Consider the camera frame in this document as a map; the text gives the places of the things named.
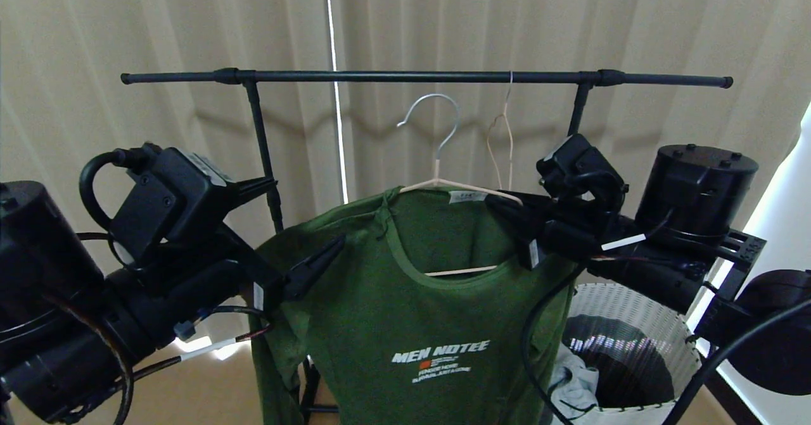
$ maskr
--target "wire hanger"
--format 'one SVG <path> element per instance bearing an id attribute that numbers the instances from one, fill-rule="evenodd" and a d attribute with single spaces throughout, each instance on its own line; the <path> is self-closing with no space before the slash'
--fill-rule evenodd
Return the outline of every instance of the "wire hanger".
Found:
<path id="1" fill-rule="evenodd" d="M 424 188 L 424 187 L 438 186 L 438 185 L 443 184 L 443 185 L 446 185 L 446 186 L 458 187 L 460 189 L 468 189 L 468 191 L 478 191 L 478 192 L 483 192 L 485 194 L 498 195 L 499 197 L 504 197 L 504 199 L 515 200 L 515 202 L 518 202 L 519 205 L 523 206 L 524 202 L 521 202 L 521 199 L 518 199 L 518 197 L 515 197 L 514 195 L 504 194 L 504 192 L 493 191 L 493 189 L 487 189 L 487 188 L 478 187 L 478 186 L 470 186 L 469 184 L 463 184 L 463 183 L 460 183 L 460 182 L 452 182 L 452 181 L 440 178 L 440 153 L 442 153 L 443 146 L 445 146 L 446 143 L 449 142 L 451 137 L 454 136 L 457 129 L 459 128 L 459 124 L 461 123 L 461 110 L 459 108 L 459 105 L 456 103 L 456 101 L 454 101 L 454 99 L 451 99 L 450 97 L 448 97 L 448 96 L 446 96 L 444 94 L 440 94 L 440 93 L 437 93 L 437 92 L 432 93 L 432 94 L 426 94 L 425 96 L 422 96 L 419 99 L 417 99 L 417 101 L 415 101 L 414 104 L 411 105 L 411 108 L 409 108 L 408 113 L 405 114 L 405 119 L 403 119 L 401 122 L 398 122 L 397 127 L 400 127 L 401 125 L 405 125 L 406 122 L 408 122 L 409 117 L 411 117 L 411 112 L 414 111 L 414 108 L 417 107 L 417 105 L 419 105 L 420 102 L 425 101 L 425 99 L 429 99 L 431 97 L 441 97 L 443 99 L 446 99 L 446 101 L 448 101 L 448 102 L 450 102 L 451 104 L 454 105 L 454 108 L 456 110 L 456 119 L 454 121 L 454 128 L 451 130 L 451 133 L 448 134 L 448 136 L 445 137 L 444 140 L 442 140 L 442 143 L 440 143 L 440 147 L 437 148 L 437 155 L 435 156 L 435 159 L 434 159 L 434 178 L 430 179 L 430 180 L 428 180 L 426 182 L 419 182 L 419 183 L 411 185 L 411 186 L 406 186 L 406 187 L 400 189 L 400 194 L 402 194 L 404 192 L 408 192 L 408 191 L 413 191 L 414 189 L 421 189 L 421 188 Z M 429 277 L 440 277 L 440 276 L 446 276 L 446 275 L 456 275 L 456 274 L 461 274 L 461 273 L 486 272 L 487 270 L 492 270 L 495 267 L 496 267 L 496 265 L 490 265 L 490 266 L 487 266 L 487 267 L 475 267 L 474 269 L 448 270 L 448 271 L 443 271 L 443 272 L 428 272 L 428 273 L 425 273 L 425 275 L 429 276 Z"/>
<path id="2" fill-rule="evenodd" d="M 507 180 L 507 191 L 513 190 L 513 130 L 509 128 L 509 119 L 507 119 L 507 106 L 509 104 L 509 95 L 513 92 L 513 71 L 509 71 L 509 87 L 507 87 L 507 96 L 504 97 L 504 108 L 502 108 L 501 113 L 493 118 L 492 124 L 487 129 L 487 151 L 490 153 L 490 159 L 493 161 L 493 167 L 495 167 L 495 177 L 499 181 L 499 189 L 504 189 L 504 185 L 501 183 L 501 171 L 499 170 L 498 163 L 495 162 L 495 155 L 493 154 L 492 148 L 490 148 L 490 131 L 493 130 L 496 124 L 499 122 L 499 118 L 504 118 L 504 124 L 507 125 L 507 134 L 509 136 L 509 178 Z"/>

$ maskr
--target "green t-shirt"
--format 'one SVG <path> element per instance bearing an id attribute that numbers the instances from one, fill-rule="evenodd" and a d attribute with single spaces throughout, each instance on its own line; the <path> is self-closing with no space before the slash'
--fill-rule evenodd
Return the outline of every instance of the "green t-shirt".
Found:
<path id="1" fill-rule="evenodd" d="M 266 424 L 302 423 L 290 391 L 312 356 L 341 423 L 537 423 L 542 402 L 521 365 L 521 325 L 573 264 L 547 257 L 528 271 L 482 201 L 449 203 L 448 189 L 399 188 L 339 206 L 264 243 L 278 269 L 346 234 L 341 255 L 302 301 L 282 304 L 253 357 Z M 478 275 L 424 272 L 497 265 Z M 548 379 L 571 289 L 542 313 L 536 374 Z"/>

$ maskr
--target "wooden floor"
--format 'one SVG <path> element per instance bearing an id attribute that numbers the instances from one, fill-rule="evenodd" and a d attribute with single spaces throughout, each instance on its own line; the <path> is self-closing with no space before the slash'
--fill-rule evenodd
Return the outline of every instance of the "wooden floor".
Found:
<path id="1" fill-rule="evenodd" d="M 150 364 L 176 355 L 170 347 L 149 358 Z M 319 388 L 319 404 L 332 404 L 327 388 Z M 41 424 L 17 400 L 11 410 L 17 425 Z M 79 425 L 110 425 L 118 410 L 114 396 L 85 417 Z M 259 398 L 256 393 L 251 353 L 243 348 L 226 361 L 213 356 L 194 358 L 175 365 L 136 385 L 127 425 L 221 425 L 223 423 L 261 423 Z M 339 423 L 336 414 L 313 414 L 310 425 Z M 682 425 L 734 425 L 730 417 L 707 390 L 701 390 L 680 422 Z"/>

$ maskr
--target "white wall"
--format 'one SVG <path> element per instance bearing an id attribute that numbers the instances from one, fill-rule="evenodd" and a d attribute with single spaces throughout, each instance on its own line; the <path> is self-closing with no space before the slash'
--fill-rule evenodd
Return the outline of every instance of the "white wall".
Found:
<path id="1" fill-rule="evenodd" d="M 768 241 L 750 280 L 777 269 L 811 269 L 811 106 L 802 121 L 799 143 L 780 165 L 744 232 Z M 794 347 L 794 350 L 808 348 Z M 725 362 L 721 375 L 738 390 L 753 412 L 768 425 L 808 423 L 811 396 L 787 396 L 763 390 Z"/>

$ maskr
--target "white cloth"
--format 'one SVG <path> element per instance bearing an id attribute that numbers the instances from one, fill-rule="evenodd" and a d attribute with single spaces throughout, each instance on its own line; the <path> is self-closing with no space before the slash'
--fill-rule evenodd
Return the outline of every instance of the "white cloth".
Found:
<path id="1" fill-rule="evenodd" d="M 576 419 L 597 405 L 596 368 L 588 368 L 583 360 L 561 344 L 549 381 L 554 404 L 569 419 Z"/>

